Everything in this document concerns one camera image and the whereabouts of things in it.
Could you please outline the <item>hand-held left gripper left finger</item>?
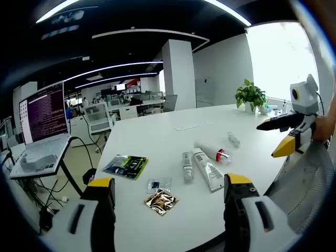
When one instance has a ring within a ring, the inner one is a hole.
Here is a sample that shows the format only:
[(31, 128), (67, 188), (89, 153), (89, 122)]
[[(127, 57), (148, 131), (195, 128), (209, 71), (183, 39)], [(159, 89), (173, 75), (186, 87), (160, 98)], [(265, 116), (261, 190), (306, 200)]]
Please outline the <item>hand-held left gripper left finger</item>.
[(115, 202), (114, 178), (91, 181), (53, 217), (41, 240), (51, 251), (115, 251)]

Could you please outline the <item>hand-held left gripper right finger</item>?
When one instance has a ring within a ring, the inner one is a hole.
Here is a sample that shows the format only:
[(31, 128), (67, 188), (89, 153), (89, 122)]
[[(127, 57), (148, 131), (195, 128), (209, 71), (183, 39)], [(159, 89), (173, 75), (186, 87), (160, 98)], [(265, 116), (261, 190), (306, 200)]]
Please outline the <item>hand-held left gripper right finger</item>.
[(224, 175), (224, 251), (288, 251), (300, 238), (287, 215), (243, 175)]

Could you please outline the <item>person's right hand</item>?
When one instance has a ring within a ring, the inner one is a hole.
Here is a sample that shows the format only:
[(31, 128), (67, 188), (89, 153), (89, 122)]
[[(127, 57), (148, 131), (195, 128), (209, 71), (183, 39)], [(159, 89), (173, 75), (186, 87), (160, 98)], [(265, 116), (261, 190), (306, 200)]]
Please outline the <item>person's right hand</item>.
[(318, 116), (315, 120), (316, 130), (312, 138), (316, 141), (325, 143), (333, 133), (330, 119), (326, 116)]

